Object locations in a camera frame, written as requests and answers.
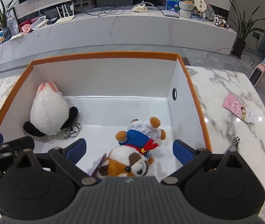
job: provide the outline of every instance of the flower pot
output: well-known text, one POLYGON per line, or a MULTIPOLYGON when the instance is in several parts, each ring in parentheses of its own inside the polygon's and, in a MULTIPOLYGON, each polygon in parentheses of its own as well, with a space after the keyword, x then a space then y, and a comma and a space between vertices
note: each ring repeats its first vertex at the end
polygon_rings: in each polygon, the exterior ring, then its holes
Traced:
POLYGON ((186 2, 179 2, 179 7, 183 10, 191 11, 194 8, 194 4, 186 3, 186 2))
POLYGON ((183 17, 183 18, 191 18, 192 17, 192 12, 188 11, 188 10, 180 9, 179 16, 183 17))
POLYGON ((3 29, 3 36, 4 36, 5 41, 8 41, 11 39, 12 33, 8 27, 3 29))
POLYGON ((241 59, 241 54, 246 46, 246 42, 237 38, 234 49, 232 51, 232 55, 236 56, 237 58, 241 59))

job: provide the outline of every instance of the white marble tv stand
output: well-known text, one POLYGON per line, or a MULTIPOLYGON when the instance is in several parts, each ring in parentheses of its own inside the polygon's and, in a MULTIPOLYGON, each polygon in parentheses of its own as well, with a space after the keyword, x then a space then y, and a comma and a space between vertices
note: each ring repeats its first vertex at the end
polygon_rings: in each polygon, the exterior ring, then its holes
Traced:
POLYGON ((72 21, 45 25, 0 45, 0 64, 30 55, 90 45, 150 44, 202 49, 228 55, 236 38, 232 29, 212 22, 164 17, 161 11, 103 17, 76 15, 72 21))

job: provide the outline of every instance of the router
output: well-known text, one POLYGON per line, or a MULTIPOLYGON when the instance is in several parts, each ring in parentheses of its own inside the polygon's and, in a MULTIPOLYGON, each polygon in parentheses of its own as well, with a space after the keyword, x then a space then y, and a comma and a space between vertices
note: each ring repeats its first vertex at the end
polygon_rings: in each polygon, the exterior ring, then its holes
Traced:
POLYGON ((57 8, 57 10, 58 10, 58 13, 59 13, 60 18, 57 20, 57 22, 55 22, 55 24, 60 24, 60 23, 64 23, 64 22, 70 21, 70 20, 72 20, 72 19, 75 17, 75 10, 74 10, 73 3, 72 3, 72 5, 70 6, 70 9, 72 10, 72 15, 71 15, 71 16, 69 15, 69 12, 68 12, 68 10, 67 10, 66 5, 62 5, 63 16, 64 16, 64 17, 61 16, 58 7, 56 7, 56 8, 57 8))

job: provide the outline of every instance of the red scarf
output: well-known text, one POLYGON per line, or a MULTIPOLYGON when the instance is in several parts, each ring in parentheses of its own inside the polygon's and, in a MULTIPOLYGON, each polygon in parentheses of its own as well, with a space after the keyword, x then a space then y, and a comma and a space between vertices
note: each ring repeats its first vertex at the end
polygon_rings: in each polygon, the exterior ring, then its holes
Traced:
POLYGON ((144 145, 144 147, 141 149, 139 147, 133 146, 133 145, 129 145, 129 144, 125 144, 125 146, 129 146, 129 147, 133 147, 134 149, 136 149, 139 153, 141 154, 145 154, 145 152, 152 150, 156 147, 158 147, 157 143, 153 143, 153 139, 150 139, 149 141, 147 141, 147 143, 144 145))

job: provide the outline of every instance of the panda plush keychain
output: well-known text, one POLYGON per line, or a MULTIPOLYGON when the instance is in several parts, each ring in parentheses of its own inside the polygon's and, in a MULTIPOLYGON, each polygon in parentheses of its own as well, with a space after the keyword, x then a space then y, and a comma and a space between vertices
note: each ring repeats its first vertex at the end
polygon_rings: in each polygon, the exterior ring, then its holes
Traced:
POLYGON ((78 135, 81 125, 73 124, 78 116, 76 107, 69 108, 61 92, 53 82, 39 85, 30 113, 30 122, 23 128, 32 136, 57 135, 68 139, 78 135), (60 135, 62 129, 69 128, 66 135, 60 135))

